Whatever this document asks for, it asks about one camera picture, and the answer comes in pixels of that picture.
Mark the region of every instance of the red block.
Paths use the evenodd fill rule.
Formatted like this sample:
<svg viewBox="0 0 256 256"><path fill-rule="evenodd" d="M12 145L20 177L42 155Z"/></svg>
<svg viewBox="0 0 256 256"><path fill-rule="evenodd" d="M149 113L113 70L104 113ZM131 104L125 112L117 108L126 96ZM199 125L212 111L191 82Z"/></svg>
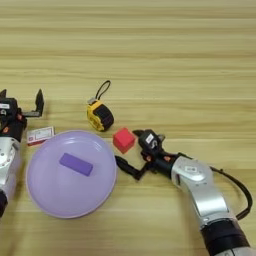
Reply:
<svg viewBox="0 0 256 256"><path fill-rule="evenodd" d="M113 144L125 154L130 148L134 146L135 137L128 131L127 128L119 130L113 136Z"/></svg>

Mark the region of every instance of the purple sponge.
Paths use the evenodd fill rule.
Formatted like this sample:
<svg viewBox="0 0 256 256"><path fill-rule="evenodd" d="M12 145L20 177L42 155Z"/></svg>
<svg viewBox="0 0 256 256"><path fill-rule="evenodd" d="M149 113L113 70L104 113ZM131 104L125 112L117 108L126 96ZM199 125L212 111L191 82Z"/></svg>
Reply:
<svg viewBox="0 0 256 256"><path fill-rule="evenodd" d="M76 172L79 172L85 176L90 176L93 165L81 160L75 156L72 156L68 153L64 153L64 155L60 159L60 164L64 165Z"/></svg>

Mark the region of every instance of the black cable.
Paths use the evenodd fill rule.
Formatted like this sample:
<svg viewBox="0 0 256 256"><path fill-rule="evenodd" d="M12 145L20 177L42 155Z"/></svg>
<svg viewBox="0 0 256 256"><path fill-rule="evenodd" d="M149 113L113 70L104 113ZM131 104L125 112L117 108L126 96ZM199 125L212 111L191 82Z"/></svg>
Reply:
<svg viewBox="0 0 256 256"><path fill-rule="evenodd" d="M102 88L103 88L105 85L107 85L106 89L100 94L100 91L102 90ZM101 85L101 87L99 88L99 90L97 91L95 98L96 98L97 100L100 100L101 96L108 90L108 88L110 87L110 85L111 85L111 81L110 81L110 80L105 81L105 82Z"/></svg>
<svg viewBox="0 0 256 256"><path fill-rule="evenodd" d="M246 199L247 199L247 207L240 212L239 214L236 215L236 218L238 220L241 220L243 218L245 218L251 211L252 205L253 205L253 198L252 195L250 193L250 191L247 189L247 187L239 180L237 180L236 178L234 178L233 176L231 176L230 174L225 173L222 169L218 170L214 167L211 167L213 172L217 172L219 174L224 175L225 177L227 177L228 179L230 179L231 181L233 181L244 193Z"/></svg>

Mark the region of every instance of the tape measure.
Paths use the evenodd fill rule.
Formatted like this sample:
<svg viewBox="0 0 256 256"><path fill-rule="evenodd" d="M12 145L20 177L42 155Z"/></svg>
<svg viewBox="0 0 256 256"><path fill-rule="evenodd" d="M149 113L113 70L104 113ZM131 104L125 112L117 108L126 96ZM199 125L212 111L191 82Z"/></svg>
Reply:
<svg viewBox="0 0 256 256"><path fill-rule="evenodd" d="M94 129L101 132L107 131L114 123L112 112L100 101L101 96L108 90L110 85L110 80L105 81L99 88L96 96L88 101L87 106L87 117L89 122Z"/></svg>

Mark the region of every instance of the wooden table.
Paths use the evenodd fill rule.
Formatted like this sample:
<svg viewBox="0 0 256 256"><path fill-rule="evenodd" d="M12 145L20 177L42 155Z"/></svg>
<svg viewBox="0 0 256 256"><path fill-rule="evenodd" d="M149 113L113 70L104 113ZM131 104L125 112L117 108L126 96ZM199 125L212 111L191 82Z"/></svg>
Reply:
<svg viewBox="0 0 256 256"><path fill-rule="evenodd" d="M42 119L28 129L81 129L86 101L105 79L113 128L165 133L165 149L223 167L256 195L255 0L1 0L0 79L23 109L43 89ZM136 183L118 172L95 213L59 220L30 200L25 167L38 147L23 141L17 193L1 220L3 256L208 255L186 197L165 177ZM142 166L139 147L125 155ZM237 213L246 201L216 183ZM240 222L256 246L256 211Z"/></svg>

